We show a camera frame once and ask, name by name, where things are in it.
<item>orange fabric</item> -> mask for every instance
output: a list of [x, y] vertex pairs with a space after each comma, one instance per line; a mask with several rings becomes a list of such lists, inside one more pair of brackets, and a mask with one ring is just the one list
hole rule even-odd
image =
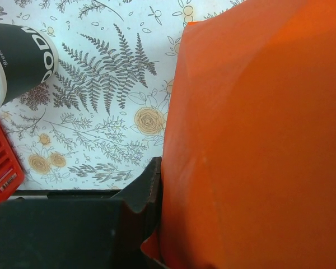
[[336, 268], [336, 0], [185, 28], [162, 175], [169, 267]]

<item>tablecloth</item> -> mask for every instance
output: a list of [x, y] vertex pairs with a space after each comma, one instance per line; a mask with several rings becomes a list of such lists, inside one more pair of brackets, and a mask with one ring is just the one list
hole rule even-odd
[[140, 175], [162, 154], [184, 27], [242, 1], [0, 0], [0, 23], [45, 33], [60, 57], [0, 110], [20, 189], [121, 189]]

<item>white tablecloth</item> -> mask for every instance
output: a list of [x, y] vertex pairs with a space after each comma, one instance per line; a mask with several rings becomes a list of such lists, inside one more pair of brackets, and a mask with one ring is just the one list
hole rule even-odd
[[0, 110], [20, 189], [121, 189], [140, 175], [162, 155], [186, 23], [241, 1], [0, 0], [0, 23], [46, 33], [60, 57], [55, 76]]

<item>floral tablecloth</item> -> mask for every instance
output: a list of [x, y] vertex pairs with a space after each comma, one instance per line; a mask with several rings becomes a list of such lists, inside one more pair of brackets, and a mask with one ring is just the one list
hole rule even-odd
[[162, 154], [184, 27], [242, 1], [0, 0], [0, 23], [46, 33], [60, 57], [0, 110], [20, 188], [121, 189], [140, 175]]

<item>black object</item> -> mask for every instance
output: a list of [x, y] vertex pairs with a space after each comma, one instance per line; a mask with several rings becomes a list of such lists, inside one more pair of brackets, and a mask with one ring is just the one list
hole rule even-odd
[[139, 250], [160, 219], [161, 158], [112, 198], [0, 204], [0, 268], [144, 268]]
[[53, 74], [57, 55], [50, 44], [29, 27], [0, 24], [0, 63], [7, 81], [4, 104]]

